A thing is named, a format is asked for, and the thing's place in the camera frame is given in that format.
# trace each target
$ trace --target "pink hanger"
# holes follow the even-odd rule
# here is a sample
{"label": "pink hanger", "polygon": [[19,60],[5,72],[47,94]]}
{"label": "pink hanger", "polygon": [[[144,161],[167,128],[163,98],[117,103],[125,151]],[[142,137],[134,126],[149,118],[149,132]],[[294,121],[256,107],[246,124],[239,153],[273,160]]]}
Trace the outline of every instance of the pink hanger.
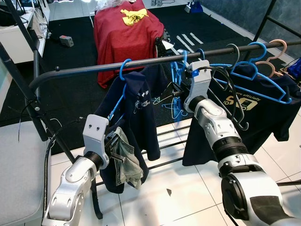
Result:
{"label": "pink hanger", "polygon": [[282,76],[283,75],[282,73],[276,72],[275,66],[269,61],[269,60],[273,60],[273,59],[279,58],[282,54],[284,54],[284,52],[287,49],[287,44],[282,39],[275,39],[275,40],[270,41],[270,43],[271,42],[276,42],[276,41],[282,43],[282,45],[283,45],[283,50],[281,51],[281,53],[278,56],[271,56],[271,57],[269,57],[266,61],[259,61],[259,62],[255,63],[256,65],[260,65],[260,64],[269,65],[272,68],[272,73],[269,75],[269,78],[272,77],[274,74],[277,75],[277,76]]}

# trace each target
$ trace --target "red cloth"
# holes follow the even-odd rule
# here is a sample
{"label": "red cloth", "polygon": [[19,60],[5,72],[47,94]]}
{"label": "red cloth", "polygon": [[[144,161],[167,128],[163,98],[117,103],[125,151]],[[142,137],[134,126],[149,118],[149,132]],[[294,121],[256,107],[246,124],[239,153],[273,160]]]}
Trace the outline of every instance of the red cloth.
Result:
{"label": "red cloth", "polygon": [[[157,56],[155,38],[163,35],[164,26],[150,11],[133,26],[124,24],[122,9],[138,11],[145,8],[142,0],[134,4],[124,2],[114,8],[99,11],[94,18],[94,39],[98,52],[98,65],[123,62],[130,58],[141,60]],[[106,82],[116,71],[99,72],[98,84],[106,88]]]}

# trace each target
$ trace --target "yellow cloth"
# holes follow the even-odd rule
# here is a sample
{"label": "yellow cloth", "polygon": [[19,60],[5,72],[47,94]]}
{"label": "yellow cloth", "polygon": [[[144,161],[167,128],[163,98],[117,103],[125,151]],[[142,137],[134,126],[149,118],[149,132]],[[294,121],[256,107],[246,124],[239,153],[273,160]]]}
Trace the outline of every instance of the yellow cloth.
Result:
{"label": "yellow cloth", "polygon": [[125,13],[126,17],[123,17],[123,22],[128,26],[133,26],[134,23],[137,23],[144,16],[147,15],[146,9],[140,9],[139,11],[127,11],[126,9],[122,9],[121,13]]}

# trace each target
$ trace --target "dark blue hoodie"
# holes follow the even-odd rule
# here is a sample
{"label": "dark blue hoodie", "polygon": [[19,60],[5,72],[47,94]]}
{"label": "dark blue hoodie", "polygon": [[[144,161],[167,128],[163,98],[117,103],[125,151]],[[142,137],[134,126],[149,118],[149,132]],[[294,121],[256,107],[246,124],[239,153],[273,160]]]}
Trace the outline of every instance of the dark blue hoodie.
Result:
{"label": "dark blue hoodie", "polygon": [[[143,170],[143,183],[148,175],[141,150],[146,150],[150,161],[160,157],[157,139],[157,129],[151,98],[158,97],[167,87],[167,78],[161,65],[145,67],[141,72],[131,72],[124,75],[125,81],[117,77],[112,83],[109,92],[97,108],[95,114],[107,117],[120,99],[123,88],[127,84],[125,99],[121,101],[110,121],[110,127],[118,122],[124,114],[124,123],[120,127],[128,138],[129,144],[134,147],[134,154]],[[122,193],[124,185],[115,185],[116,170],[111,161],[109,166],[101,170],[101,176],[108,189],[113,193]]]}
{"label": "dark blue hoodie", "polygon": [[[240,65],[236,67],[235,72],[251,77],[254,70],[249,65]],[[218,73],[215,73],[214,77],[225,80],[225,78]],[[249,81],[233,75],[230,75],[230,77],[233,79],[235,85],[265,94],[269,97],[280,97],[281,93],[279,90],[271,83],[266,82],[263,78],[256,77],[254,81]],[[287,141],[289,138],[288,129],[301,106],[300,88],[288,75],[275,77],[272,80],[286,91],[287,95],[283,100],[286,101],[290,97],[292,99],[291,103],[281,104],[261,96],[253,95],[241,89],[236,89],[245,114],[241,125],[244,126],[245,123],[248,122],[249,129],[244,131],[234,125],[250,154],[254,154],[271,133],[274,134],[274,137],[278,141]],[[209,88],[225,104],[227,109],[232,112],[233,94],[229,92],[229,90],[222,91],[213,81],[211,81]],[[210,92],[208,92],[208,98],[219,104]],[[239,114],[237,108],[235,114],[237,119],[240,117]],[[198,124],[198,121],[193,118],[182,164],[184,166],[191,166],[205,164],[210,160],[216,161],[216,158],[208,144],[204,130]]]}

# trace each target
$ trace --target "gray cushion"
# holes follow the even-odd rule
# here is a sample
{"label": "gray cushion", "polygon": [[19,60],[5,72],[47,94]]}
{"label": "gray cushion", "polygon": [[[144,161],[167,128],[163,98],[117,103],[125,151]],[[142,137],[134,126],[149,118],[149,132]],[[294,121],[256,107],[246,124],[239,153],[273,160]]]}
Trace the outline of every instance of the gray cushion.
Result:
{"label": "gray cushion", "polygon": [[18,124],[0,128],[0,226],[41,217],[47,143],[32,121],[21,123],[19,143]]}

